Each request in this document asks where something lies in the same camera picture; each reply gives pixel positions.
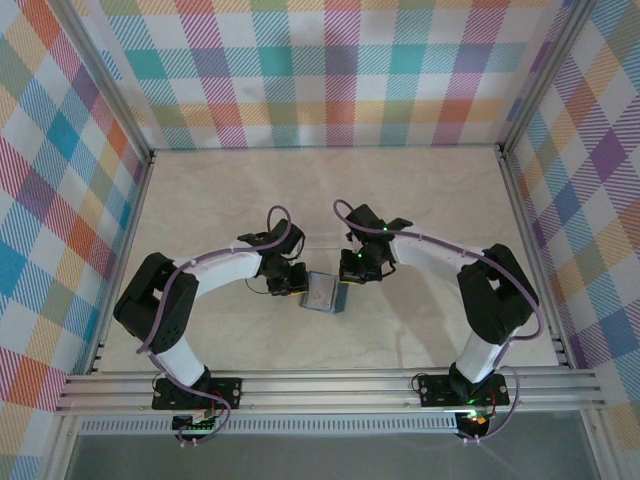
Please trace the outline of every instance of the checkered backdrop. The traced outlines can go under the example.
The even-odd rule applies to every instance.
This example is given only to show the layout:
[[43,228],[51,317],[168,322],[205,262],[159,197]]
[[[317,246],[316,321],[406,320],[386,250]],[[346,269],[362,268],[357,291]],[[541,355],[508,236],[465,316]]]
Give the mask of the checkered backdrop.
[[73,3],[149,142],[171,149],[494,143],[563,4]]
[[640,0],[600,0],[515,154],[571,348],[640,478]]
[[0,0],[0,479],[80,373],[142,162],[44,0]]

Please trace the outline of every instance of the robotic arm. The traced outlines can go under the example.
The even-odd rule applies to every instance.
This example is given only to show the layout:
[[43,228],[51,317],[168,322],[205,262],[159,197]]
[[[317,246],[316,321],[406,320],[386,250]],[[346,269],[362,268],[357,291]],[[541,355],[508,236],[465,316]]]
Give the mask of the robotic arm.
[[[429,270],[460,288],[472,333],[448,375],[418,378],[421,405],[488,406],[492,400],[494,406],[508,404],[506,388],[502,388],[504,377],[494,373],[494,369],[510,338],[526,323],[533,305],[538,302],[511,251],[499,244],[481,250],[427,237],[407,220],[396,218],[384,222],[367,205],[351,210],[345,218],[336,209],[350,228],[347,238],[358,244],[357,248],[341,252],[341,281],[357,284],[381,281],[392,274],[394,265],[399,263]],[[281,220],[273,230],[240,236],[228,251],[200,257],[186,268],[183,264],[187,261],[174,261],[160,253],[145,259],[119,299],[114,316],[129,333],[145,342],[143,347],[148,345],[152,359],[160,367],[191,390],[184,393],[184,388],[181,390],[165,380],[162,389],[154,387],[157,395],[153,408],[209,409],[211,400],[194,391],[222,392],[228,387],[224,382],[235,383],[231,391],[237,391],[242,379],[213,379],[187,343],[184,332],[193,302],[232,281],[261,275],[266,278],[272,295],[307,291],[306,265],[293,263],[303,245],[304,233],[295,225],[289,225],[289,221]],[[296,249],[297,254],[288,257]],[[387,273],[382,271],[385,265],[389,266]],[[172,276],[173,284],[165,293],[166,302],[158,323],[156,317],[161,304],[158,293],[165,290]],[[488,394],[500,398],[496,402]],[[232,397],[238,395],[226,390],[220,396],[229,400],[231,408],[237,408],[239,398]]]
[[[196,390],[205,387],[209,370],[198,360],[184,335],[193,302],[211,290],[235,280],[264,276],[271,295],[302,293],[308,289],[304,263],[292,264],[285,257],[300,249],[304,233],[291,225],[289,233],[273,248],[256,249],[273,244],[287,229],[287,220],[280,220],[270,232],[238,237],[223,253],[184,269],[168,292],[159,329],[149,345],[161,366],[176,380]],[[149,336],[167,280],[188,259],[171,260],[161,253],[149,255],[116,304],[114,316],[124,328],[140,341]]]
[[[450,367],[448,382],[444,388],[442,384],[436,388],[444,391],[436,391],[430,398],[440,405],[442,402],[459,405],[482,397],[483,387],[494,375],[506,343],[527,322],[533,308],[512,281],[478,257],[502,267],[538,303],[511,250],[500,244],[483,251],[449,242],[424,241],[424,232],[411,222],[396,218],[387,224],[366,204],[353,209],[343,220],[350,228],[347,238],[357,241],[359,247],[342,250],[342,281],[358,284],[381,281],[393,273],[394,264],[399,263],[428,270],[460,287],[472,332],[463,352]],[[390,266],[390,271],[383,274],[385,264]]]

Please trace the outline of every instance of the small box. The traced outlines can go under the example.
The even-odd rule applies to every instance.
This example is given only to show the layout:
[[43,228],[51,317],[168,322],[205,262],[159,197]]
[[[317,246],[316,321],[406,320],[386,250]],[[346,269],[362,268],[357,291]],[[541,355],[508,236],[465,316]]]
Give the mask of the small box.
[[348,287],[336,275],[309,272],[309,291],[300,299],[300,306],[325,313],[343,312]]

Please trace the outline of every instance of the black bracket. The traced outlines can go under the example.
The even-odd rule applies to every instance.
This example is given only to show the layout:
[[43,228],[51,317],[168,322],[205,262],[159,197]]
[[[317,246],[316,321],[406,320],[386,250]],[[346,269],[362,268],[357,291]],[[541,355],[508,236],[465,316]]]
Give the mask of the black bracket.
[[[402,218],[396,218],[386,223],[378,218],[366,203],[354,209],[346,219],[356,225],[374,228],[381,232],[402,230],[413,225],[410,221]],[[347,240],[351,242],[353,237],[356,237],[362,244],[362,248],[357,253],[348,249],[340,252],[341,282],[357,284],[380,282],[396,271],[390,246],[390,242],[394,239],[392,234],[367,233],[351,227],[349,229]],[[390,271],[382,273],[382,266],[385,263],[389,263]]]
[[449,375],[418,375],[413,387],[420,395],[422,407],[491,407],[494,401],[496,406],[510,403],[506,381],[498,373],[491,375],[466,402],[452,388]]
[[[241,378],[205,378],[204,381],[196,382],[192,388],[224,398],[229,402],[232,410],[240,407]],[[151,408],[153,410],[210,410],[213,407],[212,403],[213,401],[208,398],[185,392],[166,378],[161,378],[155,383]]]

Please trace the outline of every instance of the wire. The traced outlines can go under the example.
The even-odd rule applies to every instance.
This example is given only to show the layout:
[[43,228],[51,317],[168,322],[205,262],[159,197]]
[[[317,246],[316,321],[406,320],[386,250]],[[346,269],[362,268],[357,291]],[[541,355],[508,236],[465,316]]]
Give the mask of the wire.
[[247,286],[247,288],[251,290],[253,293],[257,293],[258,295],[269,295],[269,292],[259,292],[258,290],[254,290],[253,288],[251,288],[251,285],[249,285],[249,279],[247,278],[244,279],[244,283]]
[[[208,259],[220,256],[220,255],[225,255],[225,254],[232,254],[233,255],[234,253],[249,253],[249,252],[259,252],[261,250],[267,250],[267,249],[270,249],[270,248],[278,246],[279,244],[281,244],[287,238],[287,236],[291,232],[291,214],[289,213],[289,210],[287,210],[285,207],[283,207],[281,205],[274,205],[273,207],[271,207],[269,209],[269,212],[267,213],[267,226],[270,229],[271,216],[273,215],[273,212],[276,211],[276,210],[281,210],[284,213],[285,217],[287,218],[287,228],[285,229],[285,231],[282,234],[282,236],[280,238],[278,238],[277,240],[275,240],[274,242],[271,242],[271,243],[269,243],[267,245],[260,245],[258,247],[237,248],[237,249],[225,248],[225,249],[221,249],[221,250],[215,250],[213,252],[208,252],[208,253],[205,253],[203,255],[200,255],[200,256],[194,258],[191,261],[188,261],[188,262],[184,263],[183,265],[180,265],[178,268],[176,268],[173,271],[173,273],[169,276],[169,279],[167,280],[167,283],[164,286],[164,290],[162,291],[162,296],[160,297],[160,303],[158,305],[158,310],[156,311],[156,316],[155,316],[155,319],[153,321],[153,324],[151,325],[151,330],[149,331],[149,335],[147,335],[147,338],[144,340],[144,342],[142,342],[142,345],[140,346],[140,348],[138,348],[136,353],[140,354],[140,353],[143,353],[143,352],[146,352],[146,351],[149,350],[151,342],[153,342],[154,338],[156,337],[156,334],[158,333],[158,329],[160,328],[160,323],[162,321],[162,314],[164,313],[164,308],[165,308],[165,305],[167,303],[167,298],[169,296],[169,291],[171,290],[171,286],[173,285],[173,282],[178,277],[178,275],[180,275],[180,273],[182,273],[184,270],[186,270],[187,268],[189,268],[191,266],[197,265],[198,262],[202,262],[204,260],[208,260]],[[222,397],[215,396],[215,395],[210,395],[210,394],[205,393],[205,392],[200,392],[199,390],[195,390],[195,389],[193,389],[193,388],[191,388],[191,387],[189,387],[187,385],[184,385],[179,380],[177,380],[176,378],[171,376],[166,371],[166,369],[164,368],[162,363],[160,363],[160,361],[156,358],[156,356],[151,352],[149,352],[149,359],[158,368],[158,370],[160,370],[162,373],[164,373],[165,377],[171,383],[173,383],[175,386],[177,386],[178,388],[181,388],[185,392],[191,393],[193,395],[199,395],[201,397],[209,398],[211,400],[220,402],[220,403],[222,403],[222,405],[224,405],[225,410],[227,412],[227,414],[224,417],[224,420],[211,433],[205,435],[199,441],[194,439],[192,445],[194,447],[197,447],[199,443],[202,444],[204,442],[207,442],[207,441],[211,440],[213,437],[215,437],[217,435],[217,433],[220,430],[222,430],[224,428],[224,426],[227,424],[227,422],[229,421],[229,418],[231,418],[231,405],[229,405],[229,403]],[[180,440],[180,446],[181,447],[184,447],[185,445],[188,445],[187,441],[182,436],[182,432],[184,431],[184,428],[185,427],[182,427],[182,428],[180,428],[178,430],[178,439]]]
[[434,245],[438,245],[438,246],[440,246],[442,248],[445,248],[447,250],[451,250],[452,252],[458,253],[460,255],[463,255],[463,256],[466,255],[466,256],[469,256],[471,258],[475,258],[476,260],[480,260],[481,262],[483,262],[483,263],[489,265],[490,267],[492,267],[493,269],[497,270],[507,280],[509,280],[513,284],[514,287],[516,287],[516,289],[527,300],[527,302],[529,303],[529,305],[533,309],[534,313],[536,314],[536,318],[538,319],[538,328],[534,333],[532,333],[530,335],[513,336],[510,339],[508,339],[505,342],[505,344],[503,345],[503,347],[500,350],[500,352],[498,353],[498,355],[496,356],[496,359],[494,361],[494,367],[497,366],[500,363],[500,360],[502,360],[502,358],[504,357],[505,353],[507,353],[507,349],[509,348],[509,345],[511,345],[511,342],[535,340],[536,338],[539,338],[542,335],[542,333],[544,331],[544,322],[545,322],[544,314],[542,313],[542,309],[538,306],[538,304],[536,303],[534,298],[531,296],[531,294],[527,291],[527,289],[511,273],[509,273],[509,271],[507,271],[507,269],[505,269],[499,263],[491,260],[490,258],[485,257],[484,255],[480,255],[480,254],[475,253],[475,252],[470,252],[470,251],[465,250],[464,248],[459,247],[457,245],[454,245],[452,243],[449,243],[449,242],[446,242],[446,241],[441,240],[439,238],[431,237],[429,235],[425,235],[425,234],[422,234],[422,233],[406,232],[406,231],[402,231],[402,230],[381,230],[381,229],[378,229],[378,228],[363,227],[362,225],[358,225],[357,223],[354,223],[354,222],[352,222],[350,220],[347,220],[344,217],[344,215],[342,215],[340,213],[340,211],[338,210],[338,205],[344,205],[345,207],[347,207],[352,212],[353,212],[353,207],[348,202],[346,202],[345,200],[342,200],[341,198],[338,198],[333,202],[333,211],[335,212],[336,216],[340,220],[342,220],[342,222],[344,224],[346,224],[350,228],[353,228],[353,229],[356,229],[356,230],[360,230],[361,232],[365,232],[365,233],[371,233],[371,234],[398,235],[398,236],[402,236],[402,237],[417,238],[418,240],[424,240],[426,242],[432,243]]
[[420,390],[415,387],[415,381],[420,375],[426,375],[426,373],[416,373],[411,379],[411,390],[420,395]]
[[191,441],[191,443],[187,442],[187,440],[182,436],[182,432],[185,430],[186,427],[179,428],[178,429],[178,440],[180,440],[180,446],[181,447],[185,447],[187,445],[192,445],[194,447],[197,447],[198,445],[203,444],[205,442],[208,442],[213,437],[215,437],[218,434],[218,432],[225,427],[225,425],[229,421],[229,418],[231,418],[231,405],[229,405],[229,402],[227,402],[222,397],[219,397],[217,395],[212,395],[212,394],[206,393],[206,392],[201,392],[200,390],[196,390],[194,388],[188,387],[184,383],[180,382],[178,379],[174,378],[169,372],[167,372],[167,370],[164,368],[162,363],[160,363],[160,360],[158,360],[158,357],[156,357],[153,353],[149,353],[149,360],[151,360],[151,363],[153,363],[158,370],[160,370],[162,373],[164,373],[165,377],[167,377],[167,379],[171,383],[173,383],[176,387],[181,388],[185,392],[191,393],[192,395],[198,395],[200,397],[208,398],[208,399],[210,399],[212,401],[221,403],[225,408],[226,415],[224,416],[224,419],[222,420],[222,422],[220,422],[220,424],[216,428],[214,428],[211,431],[211,433],[208,433],[207,435],[205,435],[204,437],[202,437],[199,440],[196,440],[194,438]]
[[393,263],[389,262],[389,267],[391,267],[391,270],[389,270],[387,273],[382,275],[382,277],[380,278],[387,278],[389,275],[396,272],[396,267],[393,265]]
[[167,283],[164,286],[164,290],[162,291],[162,296],[160,297],[160,304],[158,305],[158,310],[156,311],[156,317],[153,321],[153,325],[151,325],[151,330],[149,331],[149,335],[147,335],[147,338],[145,339],[145,341],[142,342],[142,345],[140,346],[140,348],[136,350],[136,353],[143,353],[149,350],[149,346],[151,345],[151,342],[153,342],[153,339],[156,337],[156,334],[158,333],[158,329],[160,328],[160,323],[162,321],[162,314],[164,313],[164,308],[165,308],[165,305],[167,304],[167,298],[169,296],[169,291],[171,290],[171,286],[173,285],[173,282],[176,280],[178,275],[180,275],[184,270],[186,270],[191,266],[197,265],[199,262],[202,262],[204,260],[209,260],[211,258],[220,256],[220,255],[259,252],[261,250],[267,250],[269,248],[273,248],[280,245],[287,238],[287,236],[291,232],[291,214],[289,213],[289,210],[287,210],[285,207],[281,205],[274,205],[269,209],[269,212],[267,213],[267,226],[270,226],[271,215],[275,210],[281,210],[287,217],[287,228],[285,232],[282,234],[282,236],[278,238],[276,241],[271,242],[267,245],[260,245],[258,247],[246,247],[246,248],[243,247],[243,248],[236,248],[236,249],[224,248],[221,250],[215,250],[213,252],[208,252],[203,255],[200,255],[199,257],[196,257],[193,260],[186,262],[183,265],[180,265],[178,268],[174,270],[174,272],[171,274],[171,276],[167,280]]
[[158,392],[158,390],[156,390],[156,380],[158,380],[158,377],[162,375],[162,372],[160,372],[159,374],[157,374],[155,377],[153,377],[153,380],[151,380],[151,388],[153,389],[154,393],[160,393]]
[[[504,427],[507,426],[507,424],[511,420],[511,417],[513,417],[513,414],[516,411],[516,407],[520,403],[520,375],[518,375],[518,372],[516,371],[515,368],[510,367],[508,365],[503,366],[502,368],[500,368],[500,370],[503,370],[505,368],[511,370],[511,373],[513,374],[513,379],[516,382],[516,395],[515,395],[515,398],[513,399],[513,402],[511,403],[511,409],[509,409],[509,413],[507,413],[507,417],[504,419],[504,422],[502,422],[498,428],[496,428],[492,432],[487,433],[484,437],[482,437],[483,441],[489,438],[495,437],[502,430],[504,430]],[[475,440],[477,443],[480,443],[480,438],[473,438],[473,437],[470,437],[469,435],[465,435],[465,436]]]

